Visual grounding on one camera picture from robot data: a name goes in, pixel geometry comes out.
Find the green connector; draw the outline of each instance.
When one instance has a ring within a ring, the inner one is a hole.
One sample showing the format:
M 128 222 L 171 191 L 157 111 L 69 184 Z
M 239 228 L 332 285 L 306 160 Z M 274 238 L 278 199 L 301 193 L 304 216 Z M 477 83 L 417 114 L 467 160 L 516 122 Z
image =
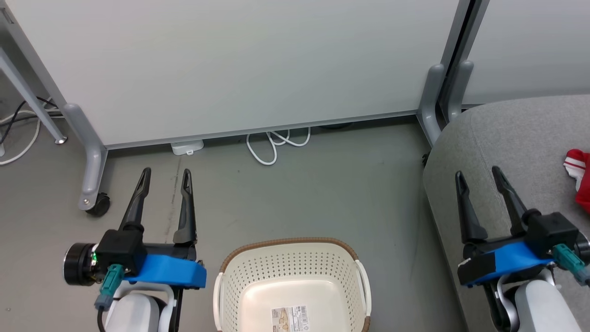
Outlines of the green connector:
M 108 310 L 110 305 L 113 303 L 114 292 L 123 281 L 125 270 L 121 264 L 113 264 L 109 266 L 107 275 L 104 277 L 102 286 L 100 286 L 100 295 L 94 302 L 94 307 L 99 309 L 100 307 Z
M 559 244 L 553 247 L 553 258 L 557 264 L 571 272 L 580 285 L 589 285 L 590 273 L 586 270 L 586 265 L 566 245 Z

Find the barcode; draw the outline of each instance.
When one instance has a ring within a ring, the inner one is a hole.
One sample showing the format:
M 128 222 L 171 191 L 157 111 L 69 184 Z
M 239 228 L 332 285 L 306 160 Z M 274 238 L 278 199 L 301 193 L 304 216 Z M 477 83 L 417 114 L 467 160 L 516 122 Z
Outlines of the barcode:
M 301 308 L 301 322 L 307 324 L 307 307 L 304 305 Z

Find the white cable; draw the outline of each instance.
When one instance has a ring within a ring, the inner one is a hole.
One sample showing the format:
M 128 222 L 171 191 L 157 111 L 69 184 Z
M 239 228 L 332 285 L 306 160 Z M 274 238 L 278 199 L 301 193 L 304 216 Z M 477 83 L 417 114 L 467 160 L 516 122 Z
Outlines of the white cable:
M 265 134 L 266 134 L 266 137 L 268 138 L 268 141 L 270 142 L 270 145 L 273 147 L 273 160 L 272 161 L 264 161 L 264 160 L 260 159 L 260 157 L 258 157 L 258 155 L 252 149 L 252 146 L 250 145 L 250 134 L 246 135 L 246 146 L 248 146 L 248 150 L 250 150 L 250 153 L 252 153 L 252 156 L 254 158 L 256 158 L 256 160 L 260 164 L 270 166 L 270 165 L 273 165 L 275 162 L 277 162 L 277 147 L 280 147 L 281 145 L 283 145 L 285 143 L 289 143 L 290 145 L 292 145 L 294 147 L 302 147 L 302 146 L 306 145 L 309 142 L 309 138 L 312 134 L 312 129 L 311 129 L 311 127 L 309 127 L 307 129 L 307 138 L 305 139 L 305 142 L 303 142 L 303 143 L 295 143 L 295 142 L 289 140 L 289 138 L 291 137 L 291 130 L 287 130 L 287 137 L 283 137 L 275 131 L 267 131 Z M 275 142 L 270 134 L 274 134 L 276 137 L 281 139 L 282 142 L 278 142 L 278 143 Z
M 29 114 L 37 115 L 35 112 L 33 112 L 31 110 L 19 110 L 18 113 L 29 113 Z M 0 123 L 6 122 L 6 120 L 12 119 L 13 116 L 14 116 L 14 114 L 7 117 L 7 118 L 0 119 Z M 53 116 L 52 118 L 53 119 L 62 119 L 63 116 Z M 0 166 L 10 164 L 11 162 L 16 161 L 18 158 L 21 158 L 25 153 L 27 153 L 27 151 L 29 151 L 29 149 L 33 146 L 33 143 L 35 143 L 35 141 L 37 140 L 37 136 L 39 136 L 40 129 L 41 129 L 41 120 L 37 118 L 37 128 L 35 129 L 35 135 L 33 135 L 33 139 L 31 140 L 29 145 L 27 145 L 27 147 L 24 150 L 22 150 L 21 153 L 19 153 L 18 155 L 14 156 L 8 160 L 0 161 Z

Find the blue plastic part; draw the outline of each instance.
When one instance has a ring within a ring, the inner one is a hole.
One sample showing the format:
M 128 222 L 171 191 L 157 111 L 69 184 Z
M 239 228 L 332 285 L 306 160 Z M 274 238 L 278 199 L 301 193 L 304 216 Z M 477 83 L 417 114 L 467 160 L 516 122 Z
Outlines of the blue plastic part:
M 590 273 L 586 269 L 586 265 L 568 246 L 559 244 L 553 247 L 553 257 L 558 264 L 573 274 L 580 285 L 588 285 Z
M 110 308 L 111 303 L 113 303 L 114 292 L 119 286 L 121 286 L 124 275 L 125 271 L 123 269 L 123 265 L 112 264 L 109 266 L 109 270 L 104 277 L 103 284 L 100 286 L 100 295 L 94 302 L 94 307 L 96 309 L 103 307 L 104 309 L 108 310 Z
M 207 270 L 194 261 L 165 255 L 148 255 L 139 275 L 126 276 L 124 280 L 187 288 L 205 288 Z
M 496 271 L 483 276 L 466 286 L 475 286 L 484 281 L 499 278 L 503 275 L 523 271 L 538 265 L 547 265 L 554 259 L 539 259 L 524 242 L 515 242 L 492 251 L 496 256 Z

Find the basket bottom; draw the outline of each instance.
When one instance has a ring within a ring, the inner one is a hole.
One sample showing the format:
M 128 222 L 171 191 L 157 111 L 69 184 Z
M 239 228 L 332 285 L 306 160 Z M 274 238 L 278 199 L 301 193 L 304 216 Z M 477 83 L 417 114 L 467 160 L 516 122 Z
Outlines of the basket bottom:
M 288 276 L 248 285 L 238 306 L 238 331 L 350 331 L 342 287 L 331 278 L 302 277 Z

